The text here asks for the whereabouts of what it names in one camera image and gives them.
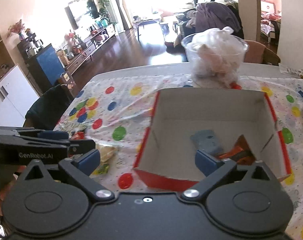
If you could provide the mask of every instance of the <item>red flowers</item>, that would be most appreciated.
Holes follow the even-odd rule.
[[[25,29],[25,25],[22,23],[22,20],[20,19],[19,22],[16,22],[14,25],[11,25],[8,28],[7,39],[13,36],[15,33],[16,34],[22,33],[24,29]]]

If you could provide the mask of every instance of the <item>green dot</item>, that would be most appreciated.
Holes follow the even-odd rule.
[[[290,132],[290,130],[288,128],[283,128],[282,130],[282,134],[284,137],[284,141],[285,144],[289,144],[293,142],[293,134]]]
[[[290,103],[293,103],[295,101],[291,95],[287,95],[286,98]]]
[[[87,102],[87,100],[84,101],[84,102],[79,103],[79,104],[76,106],[77,111],[79,111],[80,109],[82,109],[82,108],[86,105],[86,102]]]
[[[126,129],[123,126],[119,126],[112,133],[112,138],[115,141],[120,141],[125,137],[125,135],[126,135]]]

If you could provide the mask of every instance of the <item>human hand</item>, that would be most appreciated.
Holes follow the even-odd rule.
[[[17,172],[22,172],[24,169],[26,168],[26,166],[20,166],[17,170]],[[6,195],[8,194],[8,192],[10,191],[10,189],[13,187],[13,185],[16,183],[17,180],[17,176],[13,175],[13,180],[11,182],[9,182],[6,186],[4,186],[1,190],[0,190],[0,216],[3,215],[2,211],[1,211],[1,205],[6,197]]]

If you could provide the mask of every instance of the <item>television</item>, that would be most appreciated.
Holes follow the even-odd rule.
[[[74,30],[93,24],[93,17],[98,15],[94,0],[73,0],[65,8],[70,24]]]

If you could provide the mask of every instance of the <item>metal screw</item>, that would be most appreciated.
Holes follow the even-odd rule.
[[[112,195],[112,192],[106,189],[101,189],[96,192],[96,196],[100,198],[108,198]]]
[[[196,189],[187,189],[184,191],[184,196],[185,197],[198,197],[199,196],[199,191]]]

